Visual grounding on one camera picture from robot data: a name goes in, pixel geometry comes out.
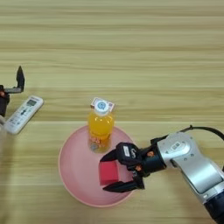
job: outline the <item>red block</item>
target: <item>red block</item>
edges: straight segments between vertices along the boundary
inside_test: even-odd
[[[107,186],[118,181],[118,170],[116,161],[101,162],[99,164],[101,186]]]

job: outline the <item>wood grain surface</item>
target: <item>wood grain surface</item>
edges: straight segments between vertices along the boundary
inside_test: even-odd
[[[0,84],[15,84],[9,117],[29,95],[44,107],[8,136],[0,169],[1,224],[209,224],[177,170],[145,180],[120,206],[82,205],[58,174],[60,148],[87,122],[95,96],[116,104],[116,126],[139,146],[190,124],[224,131],[224,2],[221,0],[1,0]],[[223,142],[195,131],[223,165]]]

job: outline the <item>pink bowl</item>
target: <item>pink bowl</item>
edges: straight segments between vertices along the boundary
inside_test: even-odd
[[[114,128],[111,149],[120,142],[132,143],[120,129]],[[88,126],[76,130],[64,144],[59,154],[59,174],[65,188],[80,202],[91,207],[112,207],[125,199],[131,192],[115,193],[102,190],[98,165],[104,154],[92,152],[88,147]],[[126,166],[118,164],[119,180],[132,180]]]

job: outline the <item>white bottle cap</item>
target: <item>white bottle cap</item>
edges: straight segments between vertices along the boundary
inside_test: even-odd
[[[98,116],[106,116],[109,113],[109,104],[106,101],[98,101],[94,105],[94,112]]]

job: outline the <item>orange juice bottle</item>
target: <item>orange juice bottle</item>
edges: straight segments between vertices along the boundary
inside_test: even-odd
[[[106,101],[98,101],[88,117],[89,146],[94,152],[105,152],[110,147],[114,117]]]

